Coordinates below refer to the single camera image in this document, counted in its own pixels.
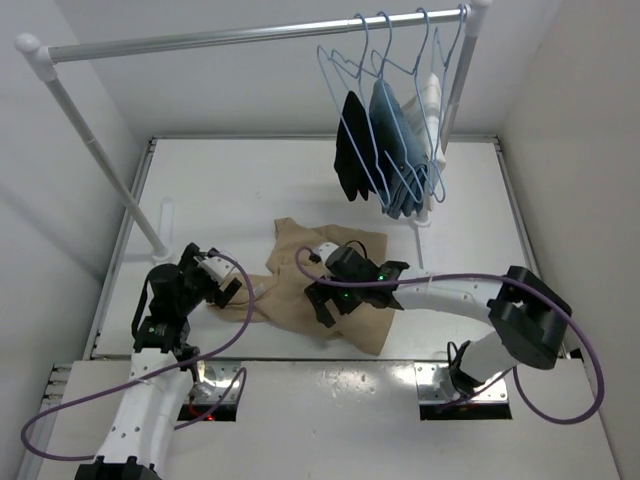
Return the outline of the beige t shirt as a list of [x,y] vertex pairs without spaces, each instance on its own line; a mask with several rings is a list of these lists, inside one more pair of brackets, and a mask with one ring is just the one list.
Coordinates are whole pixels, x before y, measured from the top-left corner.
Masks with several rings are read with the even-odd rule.
[[329,312],[336,320],[326,327],[316,320],[315,311],[304,294],[312,283],[295,264],[295,253],[302,247],[314,248],[332,242],[344,245],[360,242],[368,258],[380,264],[386,259],[387,235],[360,229],[327,224],[308,228],[291,217],[279,218],[275,224],[275,246],[266,262],[269,276],[249,276],[256,296],[252,320],[271,322],[287,331],[320,340],[342,338],[359,351],[377,356],[387,340],[394,311],[376,309],[362,304],[348,315],[341,315],[331,305]]

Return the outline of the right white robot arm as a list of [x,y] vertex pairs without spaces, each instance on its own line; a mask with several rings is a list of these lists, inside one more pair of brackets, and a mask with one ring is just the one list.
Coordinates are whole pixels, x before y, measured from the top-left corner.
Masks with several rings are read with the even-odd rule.
[[572,310],[524,267],[512,266],[501,276],[429,275],[402,261],[377,265],[346,245],[325,243],[305,251],[326,271],[305,289],[317,321],[326,327],[335,323],[329,303],[342,315],[368,304],[444,312],[491,326],[489,334],[455,347],[448,358],[448,384],[461,397],[519,365],[551,370],[556,364]]

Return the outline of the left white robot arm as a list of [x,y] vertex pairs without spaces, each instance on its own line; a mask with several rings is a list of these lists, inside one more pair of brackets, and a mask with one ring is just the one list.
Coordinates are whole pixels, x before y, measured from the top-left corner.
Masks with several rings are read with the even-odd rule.
[[233,257],[190,243],[178,263],[146,275],[131,324],[130,379],[111,429],[78,479],[159,479],[182,405],[198,380],[200,351],[189,315],[203,302],[224,308],[242,283]]

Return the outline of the light blue wire hanger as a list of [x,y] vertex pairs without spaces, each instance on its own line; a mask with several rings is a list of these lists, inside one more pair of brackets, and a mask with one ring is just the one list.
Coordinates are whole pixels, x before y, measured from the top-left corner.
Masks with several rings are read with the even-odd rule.
[[316,48],[316,60],[318,66],[320,67],[325,85],[329,91],[329,95],[333,102],[335,112],[338,115],[337,132],[342,117],[343,104],[349,91],[353,91],[358,96],[366,113],[368,114],[368,126],[371,133],[375,154],[374,165],[377,173],[379,174],[379,181],[375,182],[372,179],[370,173],[367,173],[371,182],[371,186],[376,189],[375,192],[369,193],[368,199],[371,197],[376,197],[381,208],[386,209],[386,207],[389,205],[390,195],[389,193],[384,194],[382,190],[387,190],[387,175],[384,172],[383,167],[379,166],[379,150],[374,135],[374,129],[372,127],[369,112],[366,108],[366,103],[362,100],[364,60],[359,59],[356,62],[356,68],[351,70],[346,67],[346,64],[350,62],[348,58],[344,57],[336,49],[328,51],[321,45]]

